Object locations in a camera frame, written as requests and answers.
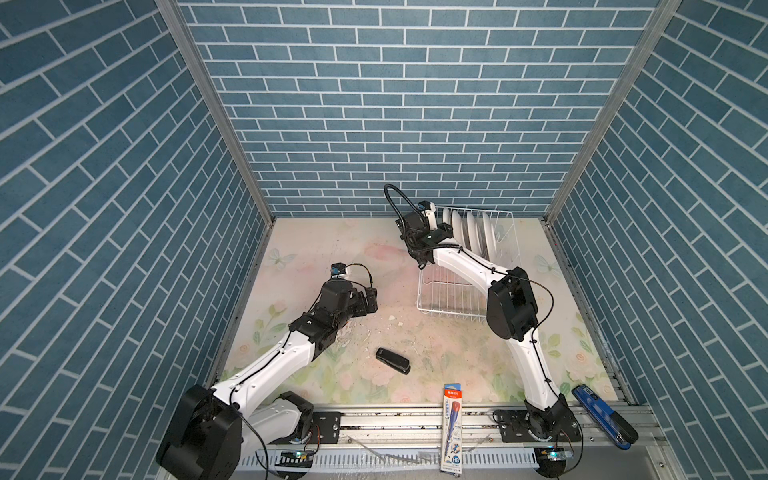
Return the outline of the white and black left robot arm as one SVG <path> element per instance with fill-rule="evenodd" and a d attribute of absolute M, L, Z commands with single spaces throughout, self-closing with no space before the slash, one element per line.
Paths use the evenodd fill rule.
<path fill-rule="evenodd" d="M 377 309 L 375 287 L 328 279 L 310 309 L 265 354 L 227 380 L 184 392 L 157 464 L 177 479 L 228 479 L 244 453 L 274 440 L 303 440 L 312 427 L 313 404 L 294 392 L 269 405 L 264 400 L 327 350 L 350 319 Z"/>

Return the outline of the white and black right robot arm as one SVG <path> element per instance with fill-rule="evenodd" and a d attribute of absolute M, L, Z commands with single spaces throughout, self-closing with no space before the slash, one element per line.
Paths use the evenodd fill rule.
<path fill-rule="evenodd" d="M 485 295 L 486 322 L 507 343 L 522 380 L 529 431 L 540 440 L 559 436 L 573 421 L 573 414 L 539 351 L 535 282 L 520 267 L 495 264 L 492 250 L 483 248 L 482 241 L 459 240 L 463 229 L 458 219 L 450 224 L 438 222 L 431 202 L 398 213 L 396 225 L 420 268 L 434 264 L 447 269 Z"/>

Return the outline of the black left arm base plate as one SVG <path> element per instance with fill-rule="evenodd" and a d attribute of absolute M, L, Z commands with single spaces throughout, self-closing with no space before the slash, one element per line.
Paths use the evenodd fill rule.
<path fill-rule="evenodd" d="M 341 430 L 340 411 L 315 411 L 312 415 L 290 411 L 288 420 L 272 420 L 256 430 L 268 445 L 337 444 Z"/>

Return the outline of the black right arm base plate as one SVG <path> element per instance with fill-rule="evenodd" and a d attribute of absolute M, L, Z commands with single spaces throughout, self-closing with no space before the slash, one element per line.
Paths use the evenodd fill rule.
<path fill-rule="evenodd" d="M 504 443 L 578 442 L 583 439 L 580 424 L 572 411 L 566 410 L 554 422 L 525 410 L 494 410 L 491 418 Z"/>

